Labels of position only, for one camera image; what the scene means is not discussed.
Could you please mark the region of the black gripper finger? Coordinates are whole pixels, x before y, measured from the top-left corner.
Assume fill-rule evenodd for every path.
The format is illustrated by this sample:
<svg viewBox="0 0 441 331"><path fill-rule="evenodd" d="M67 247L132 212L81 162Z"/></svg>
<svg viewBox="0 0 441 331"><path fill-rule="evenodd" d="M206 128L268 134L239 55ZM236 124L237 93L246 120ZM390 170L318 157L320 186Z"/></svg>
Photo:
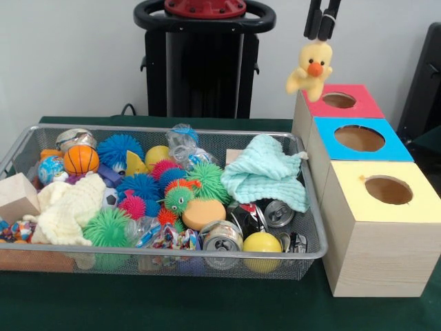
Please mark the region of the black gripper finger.
<svg viewBox="0 0 441 331"><path fill-rule="evenodd" d="M330 0L328 8L322 13L318 30L318 40L328 41L331 39L336 25L340 2L341 0Z"/></svg>
<svg viewBox="0 0 441 331"><path fill-rule="evenodd" d="M311 0L309 4L309 11L305 24L304 37L308 40L314 40L318 36L320 29L320 22L322 19L322 11L320 9L321 0Z"/></svg>

